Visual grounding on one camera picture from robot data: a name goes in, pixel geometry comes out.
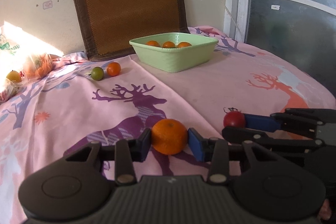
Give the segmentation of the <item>red tomato with stem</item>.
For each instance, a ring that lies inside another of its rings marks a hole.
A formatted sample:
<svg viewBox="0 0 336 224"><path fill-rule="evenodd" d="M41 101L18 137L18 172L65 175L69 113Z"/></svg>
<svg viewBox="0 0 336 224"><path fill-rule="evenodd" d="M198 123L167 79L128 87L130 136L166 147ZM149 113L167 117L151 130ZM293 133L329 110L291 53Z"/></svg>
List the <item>red tomato with stem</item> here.
<svg viewBox="0 0 336 224"><path fill-rule="evenodd" d="M223 118L223 126L231 126L244 128L245 127L245 115L236 108L223 108L225 116Z"/></svg>

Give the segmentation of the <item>large orange tangerine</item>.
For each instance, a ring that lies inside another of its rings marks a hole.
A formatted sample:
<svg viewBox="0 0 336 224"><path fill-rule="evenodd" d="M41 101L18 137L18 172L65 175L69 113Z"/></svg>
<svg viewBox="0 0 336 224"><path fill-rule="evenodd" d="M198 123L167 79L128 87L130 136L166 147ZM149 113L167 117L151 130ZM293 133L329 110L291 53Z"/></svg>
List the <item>large orange tangerine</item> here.
<svg viewBox="0 0 336 224"><path fill-rule="evenodd" d="M151 129L151 145L161 154L176 155L188 142L187 128L175 119L162 119Z"/></svg>

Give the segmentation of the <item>small orange tomato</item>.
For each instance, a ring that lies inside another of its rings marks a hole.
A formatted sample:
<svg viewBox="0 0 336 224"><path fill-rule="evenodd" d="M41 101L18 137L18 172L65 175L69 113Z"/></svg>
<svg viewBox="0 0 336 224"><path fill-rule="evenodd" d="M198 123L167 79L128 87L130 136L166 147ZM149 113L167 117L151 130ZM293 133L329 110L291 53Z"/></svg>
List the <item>small orange tomato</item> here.
<svg viewBox="0 0 336 224"><path fill-rule="evenodd" d="M121 73L121 65L117 62L111 62L107 65L106 72L110 77L115 77Z"/></svg>

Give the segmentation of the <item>green tomato back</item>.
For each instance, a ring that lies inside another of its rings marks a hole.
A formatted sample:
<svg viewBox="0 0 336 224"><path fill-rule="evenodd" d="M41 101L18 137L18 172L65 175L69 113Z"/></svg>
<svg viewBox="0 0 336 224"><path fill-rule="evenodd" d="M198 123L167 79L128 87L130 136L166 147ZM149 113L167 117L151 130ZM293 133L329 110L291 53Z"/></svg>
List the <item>green tomato back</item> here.
<svg viewBox="0 0 336 224"><path fill-rule="evenodd" d="M104 69L101 67L94 67L90 72L86 73L86 76L89 76L91 79L95 81L100 81L104 78Z"/></svg>

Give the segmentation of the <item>orange tangerine back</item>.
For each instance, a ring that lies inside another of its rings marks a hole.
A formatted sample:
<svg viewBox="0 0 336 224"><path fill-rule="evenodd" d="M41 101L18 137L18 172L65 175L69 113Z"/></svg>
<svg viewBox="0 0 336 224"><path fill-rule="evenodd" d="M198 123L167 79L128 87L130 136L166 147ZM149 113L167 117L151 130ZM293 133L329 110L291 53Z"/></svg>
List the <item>orange tangerine back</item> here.
<svg viewBox="0 0 336 224"><path fill-rule="evenodd" d="M190 47L191 44L189 42L180 42L177 47L178 48L184 48L184 47Z"/></svg>

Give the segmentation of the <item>orange tangerine front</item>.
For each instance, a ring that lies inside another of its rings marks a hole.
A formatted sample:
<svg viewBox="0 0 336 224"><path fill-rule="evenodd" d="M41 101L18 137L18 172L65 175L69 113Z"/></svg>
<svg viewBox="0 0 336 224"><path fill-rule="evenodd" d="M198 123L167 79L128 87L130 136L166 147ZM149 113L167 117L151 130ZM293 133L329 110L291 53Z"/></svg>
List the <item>orange tangerine front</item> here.
<svg viewBox="0 0 336 224"><path fill-rule="evenodd" d="M155 41L155 40L148 41L146 43L146 45L153 46L153 47L160 47L160 44L157 41Z"/></svg>

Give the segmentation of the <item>clear bag of fruits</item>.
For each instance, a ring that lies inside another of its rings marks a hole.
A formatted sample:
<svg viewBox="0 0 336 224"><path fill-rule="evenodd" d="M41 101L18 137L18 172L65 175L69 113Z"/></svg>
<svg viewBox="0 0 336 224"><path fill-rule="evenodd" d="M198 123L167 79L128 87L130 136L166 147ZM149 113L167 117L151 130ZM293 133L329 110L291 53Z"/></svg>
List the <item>clear bag of fruits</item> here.
<svg viewBox="0 0 336 224"><path fill-rule="evenodd" d="M27 80L25 77L23 77L22 81L19 83L15 83L9 79L2 79L0 88L0 103L8 101L18 92L21 92L26 86L26 84Z"/></svg>

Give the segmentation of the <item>pink deer print bedsheet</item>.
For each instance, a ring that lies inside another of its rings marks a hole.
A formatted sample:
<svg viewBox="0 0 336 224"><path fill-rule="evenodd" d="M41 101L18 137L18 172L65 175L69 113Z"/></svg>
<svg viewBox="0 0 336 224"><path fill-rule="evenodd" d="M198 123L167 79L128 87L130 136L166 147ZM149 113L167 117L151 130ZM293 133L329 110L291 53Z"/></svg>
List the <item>pink deer print bedsheet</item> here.
<svg viewBox="0 0 336 224"><path fill-rule="evenodd" d="M118 76L94 81L96 63L77 52L1 104L1 223L25 220L18 188L27 176L90 141L113 145L165 118L214 138L232 109L335 108L327 88L280 57L212 27L191 32L219 41L205 64L167 73L130 55L117 59Z"/></svg>

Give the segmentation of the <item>green plastic basket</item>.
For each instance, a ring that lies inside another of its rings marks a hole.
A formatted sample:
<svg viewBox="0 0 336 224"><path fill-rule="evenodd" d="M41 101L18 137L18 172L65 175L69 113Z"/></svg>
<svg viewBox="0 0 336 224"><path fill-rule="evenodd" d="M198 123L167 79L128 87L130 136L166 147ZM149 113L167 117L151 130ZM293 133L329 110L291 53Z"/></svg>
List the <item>green plastic basket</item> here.
<svg viewBox="0 0 336 224"><path fill-rule="evenodd" d="M160 47L148 46L148 41L155 40ZM189 42L190 47L163 48L164 42L171 41L177 46L180 42ZM218 39L171 32L132 39L129 44L133 47L139 60L151 67L169 73L177 73L204 64L212 58Z"/></svg>

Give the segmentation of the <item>frosted glass door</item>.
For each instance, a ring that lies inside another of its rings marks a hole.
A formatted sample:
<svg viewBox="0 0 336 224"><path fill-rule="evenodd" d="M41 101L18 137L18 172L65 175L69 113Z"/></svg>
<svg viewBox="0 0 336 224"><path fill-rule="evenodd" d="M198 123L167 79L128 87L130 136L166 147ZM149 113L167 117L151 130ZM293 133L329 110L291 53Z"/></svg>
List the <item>frosted glass door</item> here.
<svg viewBox="0 0 336 224"><path fill-rule="evenodd" d="M335 0L226 0L223 30L335 92Z"/></svg>

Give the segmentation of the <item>yellow fruit by bags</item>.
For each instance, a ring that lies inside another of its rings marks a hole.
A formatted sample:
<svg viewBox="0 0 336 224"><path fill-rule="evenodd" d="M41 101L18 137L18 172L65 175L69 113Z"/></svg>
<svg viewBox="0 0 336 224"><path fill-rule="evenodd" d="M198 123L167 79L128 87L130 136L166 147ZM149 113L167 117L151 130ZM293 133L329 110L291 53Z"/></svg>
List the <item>yellow fruit by bags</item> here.
<svg viewBox="0 0 336 224"><path fill-rule="evenodd" d="M8 73L6 78L13 83L21 83L22 82L22 76L17 71L11 71L10 73Z"/></svg>

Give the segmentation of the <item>brown woven seat cushion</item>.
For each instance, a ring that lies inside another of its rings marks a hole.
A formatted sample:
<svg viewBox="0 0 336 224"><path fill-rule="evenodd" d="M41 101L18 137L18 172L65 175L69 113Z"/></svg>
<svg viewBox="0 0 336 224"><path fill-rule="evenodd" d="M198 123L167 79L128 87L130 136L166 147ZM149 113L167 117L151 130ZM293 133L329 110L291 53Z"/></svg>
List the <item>brown woven seat cushion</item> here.
<svg viewBox="0 0 336 224"><path fill-rule="evenodd" d="M90 61L134 53L130 40L187 33L184 0L73 0Z"/></svg>

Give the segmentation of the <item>white plastic shopping bag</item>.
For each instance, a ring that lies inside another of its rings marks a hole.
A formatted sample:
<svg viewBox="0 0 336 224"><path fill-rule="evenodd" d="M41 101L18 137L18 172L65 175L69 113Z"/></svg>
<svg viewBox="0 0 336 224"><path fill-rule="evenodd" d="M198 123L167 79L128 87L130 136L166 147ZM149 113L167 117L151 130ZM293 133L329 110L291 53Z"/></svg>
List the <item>white plastic shopping bag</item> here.
<svg viewBox="0 0 336 224"><path fill-rule="evenodd" d="M17 71L25 77L22 73L25 59L30 55L42 53L63 56L61 50L25 32L22 28L6 21L1 24L1 80L11 71Z"/></svg>

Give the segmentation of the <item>white wall switch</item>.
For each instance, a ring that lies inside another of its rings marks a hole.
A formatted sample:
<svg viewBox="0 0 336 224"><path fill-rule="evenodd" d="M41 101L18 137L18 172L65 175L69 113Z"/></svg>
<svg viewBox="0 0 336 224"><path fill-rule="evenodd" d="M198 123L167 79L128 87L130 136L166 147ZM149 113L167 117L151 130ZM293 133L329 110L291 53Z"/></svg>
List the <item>white wall switch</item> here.
<svg viewBox="0 0 336 224"><path fill-rule="evenodd" d="M51 9L53 7L53 2L52 1L43 2L42 7L44 10Z"/></svg>

